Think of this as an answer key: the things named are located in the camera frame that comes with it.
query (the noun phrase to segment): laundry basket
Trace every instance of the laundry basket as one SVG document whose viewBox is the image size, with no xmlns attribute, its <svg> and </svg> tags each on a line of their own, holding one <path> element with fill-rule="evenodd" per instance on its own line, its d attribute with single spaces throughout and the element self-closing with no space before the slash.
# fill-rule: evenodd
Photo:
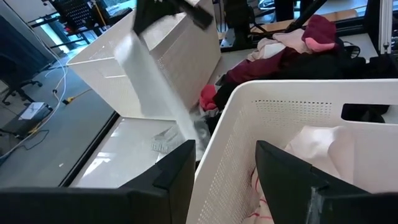
<svg viewBox="0 0 398 224">
<path fill-rule="evenodd" d="M 192 0 L 214 15 L 210 0 Z M 129 78 L 114 58 L 114 50 L 131 32 L 135 10 L 113 25 L 68 62 L 76 74 L 121 116 L 148 118 L 141 114 L 140 103 Z M 185 13 L 166 16 L 143 33 L 150 54 L 157 61 L 184 105 L 189 109 L 199 99 L 201 89 L 221 57 L 216 24 L 205 31 Z M 153 119 L 174 119 L 170 115 Z"/>
<path fill-rule="evenodd" d="M 241 223 L 253 212 L 256 141 L 283 149 L 304 125 L 350 128 L 354 185 L 398 191 L 398 124 L 345 121 L 345 103 L 398 105 L 398 80 L 253 81 L 235 89 L 197 170 L 187 223 Z"/>
</svg>

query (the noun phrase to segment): white cloth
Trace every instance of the white cloth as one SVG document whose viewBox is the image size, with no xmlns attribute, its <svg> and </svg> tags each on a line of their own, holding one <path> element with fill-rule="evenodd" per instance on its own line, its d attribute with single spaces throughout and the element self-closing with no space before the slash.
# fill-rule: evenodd
<svg viewBox="0 0 398 224">
<path fill-rule="evenodd" d="M 353 183 L 354 137 L 351 131 L 345 127 L 304 126 L 298 135 L 289 142 L 285 151 L 311 163 L 323 172 Z M 243 224 L 274 223 L 262 191 L 257 169 L 253 171 L 251 186 L 260 198 L 259 206 L 243 220 Z"/>
<path fill-rule="evenodd" d="M 323 172 L 353 183 L 354 137 L 345 127 L 304 126 L 285 150 Z"/>
<path fill-rule="evenodd" d="M 271 58 L 285 48 L 286 46 L 284 44 L 279 43 L 276 40 L 263 38 L 257 44 L 257 50 L 248 55 L 248 60 L 252 62 L 258 59 Z"/>
</svg>

